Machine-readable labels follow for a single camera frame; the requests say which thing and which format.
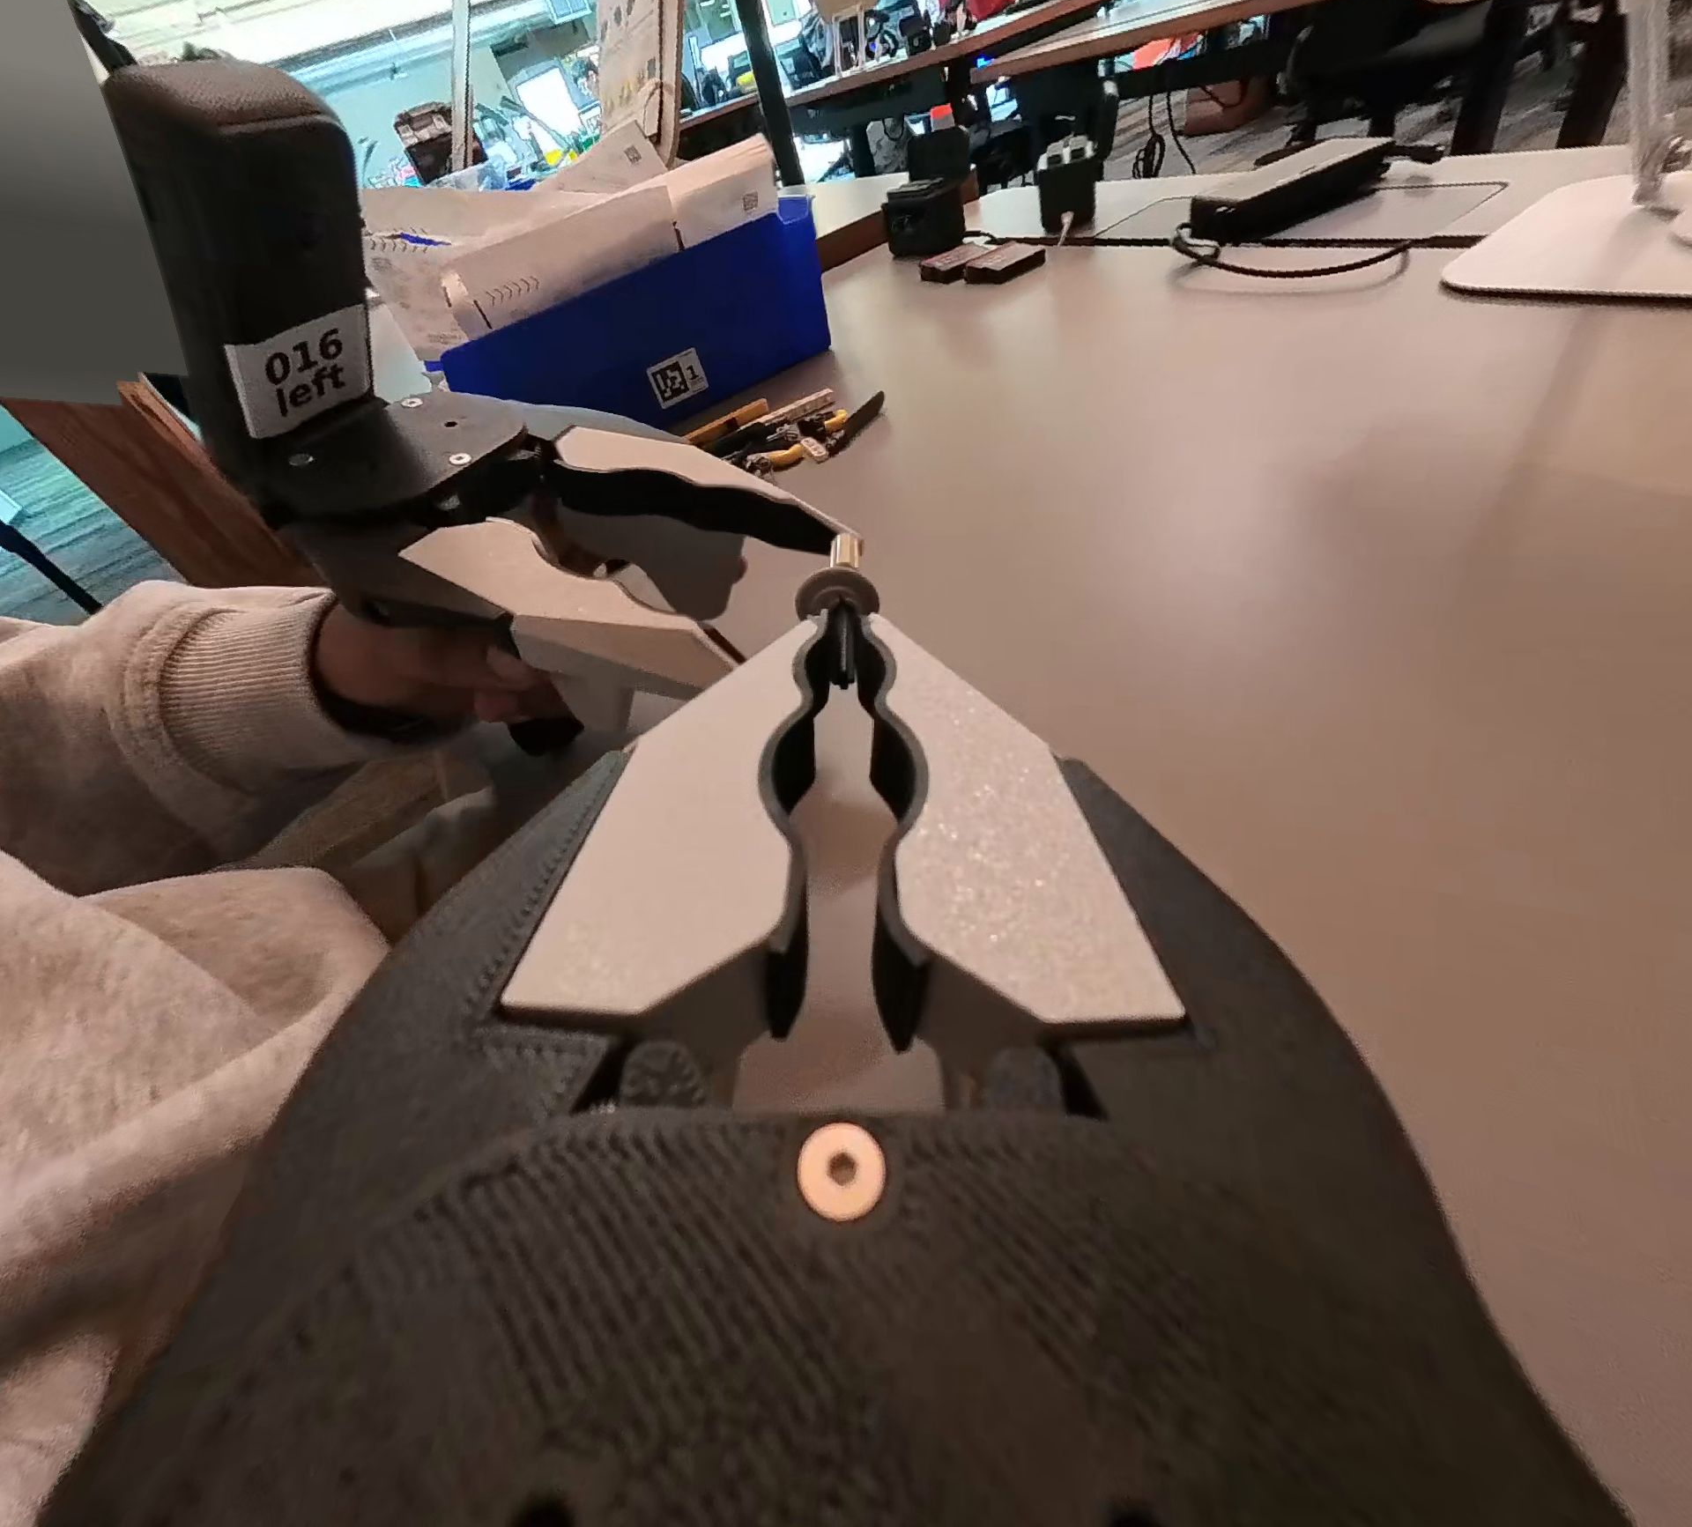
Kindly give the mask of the pile of loose lego pieces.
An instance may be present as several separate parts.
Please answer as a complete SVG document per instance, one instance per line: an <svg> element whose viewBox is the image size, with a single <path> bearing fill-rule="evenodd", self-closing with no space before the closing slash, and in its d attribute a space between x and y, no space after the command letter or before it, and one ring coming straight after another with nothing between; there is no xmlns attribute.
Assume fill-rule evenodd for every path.
<svg viewBox="0 0 1692 1527"><path fill-rule="evenodd" d="M759 398L690 430L688 444L754 475L775 475L799 461L828 461L847 451L884 412L875 389L856 405L833 387L817 387L771 405Z"/></svg>

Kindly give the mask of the person's left forearm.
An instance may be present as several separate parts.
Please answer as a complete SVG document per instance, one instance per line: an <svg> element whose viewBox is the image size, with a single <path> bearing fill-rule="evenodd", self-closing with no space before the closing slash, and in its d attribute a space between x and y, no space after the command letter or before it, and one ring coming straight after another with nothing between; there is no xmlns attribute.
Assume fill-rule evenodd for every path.
<svg viewBox="0 0 1692 1527"><path fill-rule="evenodd" d="M3 620L1 846L87 895L239 862L392 747L324 708L320 588L142 583Z"/></svg>

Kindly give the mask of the background office desk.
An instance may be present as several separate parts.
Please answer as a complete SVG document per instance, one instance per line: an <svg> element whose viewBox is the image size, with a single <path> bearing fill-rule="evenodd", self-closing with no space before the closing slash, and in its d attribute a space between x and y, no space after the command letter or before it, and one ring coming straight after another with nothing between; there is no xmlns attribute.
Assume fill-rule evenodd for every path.
<svg viewBox="0 0 1692 1527"><path fill-rule="evenodd" d="M1154 38L1203 35L1325 0L1048 0L947 43L870 61L785 100L792 135L842 139L858 174L873 172L870 126L947 103L965 121L976 91L1004 79L1131 52Z"/></svg>

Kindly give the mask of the grey desk mat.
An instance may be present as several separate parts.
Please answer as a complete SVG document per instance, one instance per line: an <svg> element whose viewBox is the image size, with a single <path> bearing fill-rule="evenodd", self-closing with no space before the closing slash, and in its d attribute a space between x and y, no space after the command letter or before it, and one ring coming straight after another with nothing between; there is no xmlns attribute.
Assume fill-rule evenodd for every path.
<svg viewBox="0 0 1692 1527"><path fill-rule="evenodd" d="M1460 237L1457 225L1489 204L1506 184L1501 179L1434 181L1427 177L1385 177L1342 204L1325 206L1311 216L1270 234L1244 236L1247 244L1367 244L1393 241L1439 241ZM1155 199L1106 223L1094 236L1129 243L1161 243L1187 220L1191 195Z"/></svg>

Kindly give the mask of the grey round lego connector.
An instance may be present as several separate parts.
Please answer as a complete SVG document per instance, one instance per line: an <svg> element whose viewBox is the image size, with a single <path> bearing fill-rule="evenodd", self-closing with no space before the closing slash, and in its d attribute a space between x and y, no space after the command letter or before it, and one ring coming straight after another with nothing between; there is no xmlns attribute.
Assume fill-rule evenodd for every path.
<svg viewBox="0 0 1692 1527"><path fill-rule="evenodd" d="M829 564L815 571L794 593L794 613L821 632L822 678L845 689L856 683L858 657L868 616L879 611L873 581L856 565Z"/></svg>

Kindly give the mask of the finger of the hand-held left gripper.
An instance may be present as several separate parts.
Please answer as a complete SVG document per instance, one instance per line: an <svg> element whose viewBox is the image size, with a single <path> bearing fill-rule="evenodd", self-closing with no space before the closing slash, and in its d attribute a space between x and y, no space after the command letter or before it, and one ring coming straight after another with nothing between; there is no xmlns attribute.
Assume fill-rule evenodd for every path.
<svg viewBox="0 0 1692 1527"><path fill-rule="evenodd" d="M602 735L628 729L637 696L685 701L741 661L702 623L549 560L535 532L509 518L435 528L398 558L433 588L503 618L516 655Z"/></svg>
<svg viewBox="0 0 1692 1527"><path fill-rule="evenodd" d="M547 482L563 535L641 571L688 618L725 611L745 539L826 556L847 534L771 477L669 437L570 424L553 451Z"/></svg>

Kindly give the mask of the white monitor stand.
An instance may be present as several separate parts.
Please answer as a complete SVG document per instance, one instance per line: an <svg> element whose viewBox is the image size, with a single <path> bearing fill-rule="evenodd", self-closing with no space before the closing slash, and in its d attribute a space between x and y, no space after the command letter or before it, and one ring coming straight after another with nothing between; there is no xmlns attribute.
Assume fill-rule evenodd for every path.
<svg viewBox="0 0 1692 1527"><path fill-rule="evenodd" d="M1668 98L1670 0L1617 0L1630 170L1556 188L1441 276L1464 296L1561 303L1689 303L1688 140Z"/></svg>

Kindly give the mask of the blue plastic bin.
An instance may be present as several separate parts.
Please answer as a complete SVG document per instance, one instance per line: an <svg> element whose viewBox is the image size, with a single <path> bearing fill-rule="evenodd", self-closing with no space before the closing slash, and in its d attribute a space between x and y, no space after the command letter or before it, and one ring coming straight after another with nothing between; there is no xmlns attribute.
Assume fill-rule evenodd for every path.
<svg viewBox="0 0 1692 1527"><path fill-rule="evenodd" d="M602 281L438 359L457 392L665 426L831 345L812 204Z"/></svg>

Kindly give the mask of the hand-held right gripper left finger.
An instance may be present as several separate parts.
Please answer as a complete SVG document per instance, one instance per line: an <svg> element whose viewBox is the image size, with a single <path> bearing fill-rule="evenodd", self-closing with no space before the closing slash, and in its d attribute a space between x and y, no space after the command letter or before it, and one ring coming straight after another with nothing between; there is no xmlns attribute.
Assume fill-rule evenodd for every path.
<svg viewBox="0 0 1692 1527"><path fill-rule="evenodd" d="M824 625L801 620L623 754L500 996L635 1043L784 1038L806 983L792 807L814 779Z"/></svg>

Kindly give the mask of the wooden beam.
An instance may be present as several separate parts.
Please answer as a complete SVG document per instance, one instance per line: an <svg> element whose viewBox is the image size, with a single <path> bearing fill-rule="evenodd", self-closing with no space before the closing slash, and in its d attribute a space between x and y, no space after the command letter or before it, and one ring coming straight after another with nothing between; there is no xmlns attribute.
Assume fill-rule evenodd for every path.
<svg viewBox="0 0 1692 1527"><path fill-rule="evenodd" d="M209 588L322 585L147 378L119 380L107 403L5 398L3 412L183 581Z"/></svg>

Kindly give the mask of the grey hoodie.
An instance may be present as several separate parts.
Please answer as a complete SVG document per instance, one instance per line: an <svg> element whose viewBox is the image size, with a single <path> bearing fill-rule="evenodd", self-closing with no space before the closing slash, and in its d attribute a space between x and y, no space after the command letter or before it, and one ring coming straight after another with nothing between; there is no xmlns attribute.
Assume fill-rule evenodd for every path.
<svg viewBox="0 0 1692 1527"><path fill-rule="evenodd" d="M3 854L3 1523L36 1521L163 1341L253 1144L487 819L487 793L426 819L376 870L371 914L316 867L248 867L283 828L239 862L87 895Z"/></svg>

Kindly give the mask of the black power adapter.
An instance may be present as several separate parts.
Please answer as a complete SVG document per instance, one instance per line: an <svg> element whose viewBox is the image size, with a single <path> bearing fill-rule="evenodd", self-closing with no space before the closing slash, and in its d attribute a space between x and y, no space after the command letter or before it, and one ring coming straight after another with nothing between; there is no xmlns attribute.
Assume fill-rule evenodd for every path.
<svg viewBox="0 0 1692 1527"><path fill-rule="evenodd" d="M1261 244L1370 190L1395 153L1390 137L1318 140L1194 191L1180 230L1217 246Z"/></svg>

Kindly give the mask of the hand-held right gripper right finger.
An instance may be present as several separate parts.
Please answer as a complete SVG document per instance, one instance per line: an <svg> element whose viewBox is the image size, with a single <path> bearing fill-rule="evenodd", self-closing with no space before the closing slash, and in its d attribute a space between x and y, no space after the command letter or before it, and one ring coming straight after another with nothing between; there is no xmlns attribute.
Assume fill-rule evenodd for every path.
<svg viewBox="0 0 1692 1527"><path fill-rule="evenodd" d="M886 616L861 622L870 784L893 817L870 981L891 1045L1051 1048L1185 1010L1057 754Z"/></svg>

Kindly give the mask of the person's left hand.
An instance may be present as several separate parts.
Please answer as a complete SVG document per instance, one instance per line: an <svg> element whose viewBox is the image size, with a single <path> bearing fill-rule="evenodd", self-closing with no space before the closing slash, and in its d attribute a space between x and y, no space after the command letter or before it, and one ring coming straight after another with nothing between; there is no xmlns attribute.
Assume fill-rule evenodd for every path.
<svg viewBox="0 0 1692 1527"><path fill-rule="evenodd" d="M332 599L306 661L327 717L366 738L408 745L493 724L547 752L583 729L553 678L482 627L380 625Z"/></svg>

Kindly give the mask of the white paper sheets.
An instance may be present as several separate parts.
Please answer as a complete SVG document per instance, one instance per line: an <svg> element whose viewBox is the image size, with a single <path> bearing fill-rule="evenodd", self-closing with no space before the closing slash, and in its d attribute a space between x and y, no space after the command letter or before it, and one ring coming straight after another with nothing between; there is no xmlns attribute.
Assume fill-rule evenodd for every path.
<svg viewBox="0 0 1692 1527"><path fill-rule="evenodd" d="M424 364L778 207L768 139L662 165L634 123L521 188L361 188L369 285Z"/></svg>

